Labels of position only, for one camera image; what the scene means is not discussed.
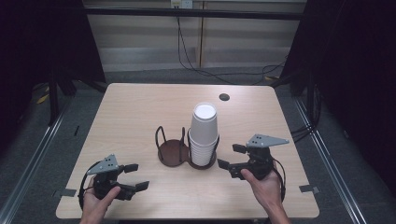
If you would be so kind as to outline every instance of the table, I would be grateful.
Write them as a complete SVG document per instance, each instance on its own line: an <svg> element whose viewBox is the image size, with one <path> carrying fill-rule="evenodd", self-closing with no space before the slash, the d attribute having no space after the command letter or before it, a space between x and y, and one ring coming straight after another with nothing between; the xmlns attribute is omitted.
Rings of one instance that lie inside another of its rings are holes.
<svg viewBox="0 0 396 224"><path fill-rule="evenodd" d="M227 93L230 100L220 100L222 93ZM318 216L313 193L301 193L299 189L309 183L271 87L111 84L66 188L79 189L87 169L114 153L119 164L139 164L138 171L119 175L121 184L149 181L149 186L147 190L136 193L131 201L115 200L108 208L106 218L267 217L248 182L231 178L216 163L209 169L197 170L187 162L171 168L159 161L155 145L158 127L163 126L168 140L179 139L182 127L190 128L192 111L200 102L209 102L218 110L219 159L230 163L248 161L247 155L233 152L232 144L244 145L255 133L290 140L289 144L270 147L273 157L286 170L286 212L289 217ZM81 210L77 194L75 197L62 197L56 215L59 218L79 218Z"/></svg>

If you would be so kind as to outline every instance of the wire cup holder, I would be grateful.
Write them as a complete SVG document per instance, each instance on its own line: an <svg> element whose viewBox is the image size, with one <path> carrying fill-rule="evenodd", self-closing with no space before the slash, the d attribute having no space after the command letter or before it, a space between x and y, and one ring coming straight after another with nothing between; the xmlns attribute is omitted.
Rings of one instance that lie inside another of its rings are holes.
<svg viewBox="0 0 396 224"><path fill-rule="evenodd" d="M163 143L159 145L158 143L158 132L161 130L163 133ZM210 168L216 161L216 149L218 148L220 137L215 144L213 149L210 162L208 165L199 166L192 162L192 154L191 154L191 143L190 143L190 130L187 132L187 140L188 145L184 143L184 136L186 135L186 131L184 127L181 129L181 138L180 140L171 139L166 141L165 133L163 131L163 126L160 126L155 132L155 144L158 148L158 158L161 163L165 166L176 167L184 163L185 161L189 163L189 165L198 170L205 170Z"/></svg>

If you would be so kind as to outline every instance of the hand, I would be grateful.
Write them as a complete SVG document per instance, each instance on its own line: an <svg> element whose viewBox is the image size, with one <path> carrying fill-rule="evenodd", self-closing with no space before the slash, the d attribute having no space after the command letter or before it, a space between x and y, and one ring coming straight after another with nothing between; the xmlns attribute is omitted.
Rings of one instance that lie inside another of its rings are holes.
<svg viewBox="0 0 396 224"><path fill-rule="evenodd" d="M91 178L90 184L88 186L89 189L85 191L84 194L84 206L82 209L82 217L80 223L89 223L89 224L99 224L105 217L105 213L107 208L111 205L113 200L120 193L120 187L116 186L111 189L106 197L102 200L99 200L95 197L95 190L92 188L93 179Z"/></svg>
<svg viewBox="0 0 396 224"><path fill-rule="evenodd" d="M267 212L273 224L290 223L280 199L280 181L274 171L264 179L258 180L247 169L241 170L242 176L250 184L254 196Z"/></svg>

